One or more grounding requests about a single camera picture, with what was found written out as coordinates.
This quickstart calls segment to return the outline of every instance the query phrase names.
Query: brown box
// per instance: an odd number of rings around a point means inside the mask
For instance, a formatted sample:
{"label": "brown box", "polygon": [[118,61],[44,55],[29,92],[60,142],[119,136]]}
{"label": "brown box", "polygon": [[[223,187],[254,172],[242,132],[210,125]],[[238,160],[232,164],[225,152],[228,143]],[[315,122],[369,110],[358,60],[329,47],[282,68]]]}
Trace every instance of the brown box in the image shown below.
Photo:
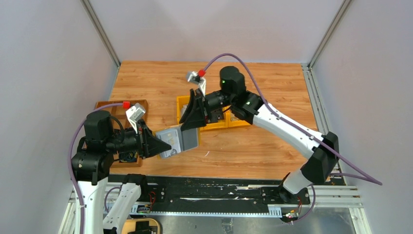
{"label": "brown box", "polygon": [[[142,117],[142,119],[146,122],[146,120],[148,118],[148,110],[149,110],[149,105],[148,105],[148,102],[146,100],[99,101],[99,102],[96,103],[95,109],[99,108],[101,106],[104,106],[104,105],[113,104],[113,103],[122,103],[124,101],[131,102],[131,106],[135,105],[136,103],[141,104],[146,110],[145,114]],[[122,126],[124,128],[131,127],[131,124],[129,123],[129,121],[126,118],[126,109],[123,109],[122,106],[113,106],[113,107],[105,108],[103,110],[109,111],[112,116],[116,117],[120,121],[120,123],[122,124]],[[112,124],[113,124],[114,128],[119,128],[117,126],[117,123],[115,123],[113,120],[112,120]],[[118,159],[118,155],[114,155],[113,157],[115,159]],[[112,164],[112,168],[141,167],[141,166],[142,166],[142,159],[141,158],[138,158],[137,162],[119,162],[119,161],[116,161]]]}

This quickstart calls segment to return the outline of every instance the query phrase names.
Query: wooden tabletop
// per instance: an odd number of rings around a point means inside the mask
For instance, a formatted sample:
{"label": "wooden tabletop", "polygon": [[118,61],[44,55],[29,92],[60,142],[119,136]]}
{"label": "wooden tabletop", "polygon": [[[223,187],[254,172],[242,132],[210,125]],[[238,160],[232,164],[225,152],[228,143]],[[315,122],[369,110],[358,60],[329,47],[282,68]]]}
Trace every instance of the wooden tabletop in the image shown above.
{"label": "wooden tabletop", "polygon": [[[206,62],[124,61],[110,100],[146,99],[147,125],[153,131],[177,124],[176,97],[189,95],[188,71]],[[206,92],[219,90],[219,70],[233,65],[245,75],[247,89],[257,93],[238,63],[216,62],[206,74]],[[248,63],[265,98],[284,114],[317,129],[300,64]],[[201,132],[201,145],[168,159],[145,159],[140,168],[112,168],[111,173],[151,176],[202,176],[282,179],[305,162],[279,137],[256,126]]]}

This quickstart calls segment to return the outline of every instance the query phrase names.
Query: cable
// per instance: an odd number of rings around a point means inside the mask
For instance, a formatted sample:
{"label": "cable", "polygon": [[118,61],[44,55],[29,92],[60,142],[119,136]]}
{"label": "cable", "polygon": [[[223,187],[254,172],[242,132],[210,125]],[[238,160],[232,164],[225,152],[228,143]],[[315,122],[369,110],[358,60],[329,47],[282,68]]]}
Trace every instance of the cable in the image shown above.
{"label": "cable", "polygon": [[368,181],[367,178],[364,178],[362,176],[359,175],[353,175],[353,174],[349,174],[349,173],[331,173],[331,176],[347,176],[347,177],[353,177],[353,178],[357,178],[357,179],[362,179],[365,181]]}
{"label": "cable", "polygon": [[298,215],[300,215],[300,213],[301,213],[301,209],[302,209],[302,201],[301,201],[301,198],[298,196],[297,197],[298,198],[298,200],[300,200],[300,202],[298,203]]}
{"label": "cable", "polygon": [[109,189],[109,191],[106,193],[106,196],[105,196],[105,211],[108,212],[108,213],[109,213],[109,209],[108,209],[108,205],[107,205],[108,196],[109,196],[109,193],[112,192],[112,190],[115,190],[115,189],[122,190],[121,187],[113,187],[113,188]]}
{"label": "cable", "polygon": [[283,227],[285,225],[294,225],[295,223],[300,222],[301,220],[305,219],[311,213],[311,211],[314,209],[314,206],[316,204],[316,190],[314,189],[313,185],[310,185],[310,186],[311,186],[311,189],[313,190],[313,202],[311,203],[310,209],[303,216],[298,218],[296,221],[280,223],[278,225],[275,225],[274,228]]}
{"label": "cable", "polygon": [[150,211],[152,211],[152,206],[154,205],[155,200],[156,200],[156,193],[154,191],[151,191],[150,193],[148,193],[148,195],[149,195],[149,203],[150,203],[149,209],[150,209]]}
{"label": "cable", "polygon": [[[108,105],[104,105],[101,106],[97,109],[95,109],[92,112],[95,111],[100,111],[102,109],[108,108],[108,107],[112,107],[112,106],[122,106],[122,103],[113,103],[113,104],[108,104]],[[84,200],[83,200],[83,196],[82,196],[82,191],[80,190],[79,184],[76,181],[75,175],[73,173],[73,168],[72,168],[72,150],[73,150],[73,146],[75,144],[75,140],[77,135],[80,132],[80,129],[82,129],[83,124],[85,122],[86,119],[84,119],[81,124],[76,128],[75,134],[73,135],[71,141],[70,141],[70,146],[69,146],[69,150],[68,150],[68,154],[67,154],[67,168],[69,169],[69,175],[70,175],[70,179],[72,180],[73,183],[73,187],[75,188],[75,192],[77,194],[77,197],[79,198],[79,205],[80,205],[80,234],[84,233],[84,226],[85,226],[85,208],[84,208]]]}
{"label": "cable", "polygon": [[122,124],[120,123],[120,121],[115,116],[111,116],[111,119],[113,119],[119,125],[119,128],[120,128],[119,143],[122,143],[125,140],[125,129],[123,128]]}
{"label": "cable", "polygon": [[347,160],[345,157],[343,157],[341,154],[339,154],[337,151],[335,151],[333,148],[331,148],[330,146],[328,146],[326,143],[322,142],[321,140],[319,140],[318,138],[316,138],[315,136],[311,135],[309,132],[307,132],[306,130],[302,129],[300,126],[290,122],[287,119],[284,119],[283,117],[281,117],[278,113],[276,113],[273,109],[271,109],[271,107],[269,106],[267,100],[264,97],[264,94],[261,92],[261,89],[258,87],[258,84],[256,82],[256,80],[254,79],[254,76],[252,75],[251,71],[248,69],[247,65],[236,55],[231,54],[231,53],[224,53],[221,55],[216,56],[215,58],[213,58],[205,67],[204,67],[204,71],[206,71],[208,69],[208,67],[210,67],[210,65],[215,62],[217,59],[223,57],[223,56],[231,56],[233,58],[235,58],[236,60],[238,60],[241,65],[245,68],[245,70],[247,71],[249,77],[251,78],[252,82],[255,85],[255,88],[257,89],[258,93],[261,96],[261,99],[264,102],[264,105],[267,107],[267,109],[273,114],[275,115],[278,119],[286,122],[287,124],[289,124],[290,126],[296,128],[297,130],[299,130],[300,132],[304,133],[305,135],[307,135],[308,137],[312,138],[313,140],[315,140],[317,143],[319,143],[320,145],[322,145],[324,148],[326,148],[328,151],[330,151],[331,153],[333,153],[336,157],[338,157],[339,159],[341,159],[343,162],[345,162],[347,165],[349,165],[351,168],[353,168],[354,170],[356,170],[358,173],[362,174],[365,177],[365,180],[374,184],[378,184],[378,185],[383,185],[383,183],[381,183],[380,181],[378,181],[377,179],[373,178],[371,175],[367,174],[366,172],[364,172],[363,170],[361,170],[360,168],[358,168],[356,165],[352,164],[349,160]]}

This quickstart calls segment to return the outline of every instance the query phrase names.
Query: white wall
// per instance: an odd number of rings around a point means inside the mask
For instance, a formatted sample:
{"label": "white wall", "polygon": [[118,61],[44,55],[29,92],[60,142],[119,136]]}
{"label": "white wall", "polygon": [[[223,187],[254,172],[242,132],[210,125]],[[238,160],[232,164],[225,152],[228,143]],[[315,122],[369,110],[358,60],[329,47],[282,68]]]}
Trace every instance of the white wall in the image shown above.
{"label": "white wall", "polygon": [[308,62],[342,0],[91,0],[121,60]]}
{"label": "white wall", "polygon": [[412,233],[413,1],[354,0],[314,68],[375,234]]}
{"label": "white wall", "polygon": [[0,233],[55,234],[75,128],[116,68],[79,0],[0,3]]}

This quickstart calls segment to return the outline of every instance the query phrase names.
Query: red cap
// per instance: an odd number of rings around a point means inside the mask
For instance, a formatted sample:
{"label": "red cap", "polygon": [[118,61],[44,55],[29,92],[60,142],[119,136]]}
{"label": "red cap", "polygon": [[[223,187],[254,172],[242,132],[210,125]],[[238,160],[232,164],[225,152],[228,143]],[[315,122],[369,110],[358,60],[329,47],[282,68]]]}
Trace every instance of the red cap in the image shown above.
{"label": "red cap", "polygon": [[199,77],[205,76],[205,71],[204,70],[199,70],[198,75],[199,75]]}
{"label": "red cap", "polygon": [[131,102],[130,101],[124,101],[123,102],[123,109],[129,109],[131,107]]}

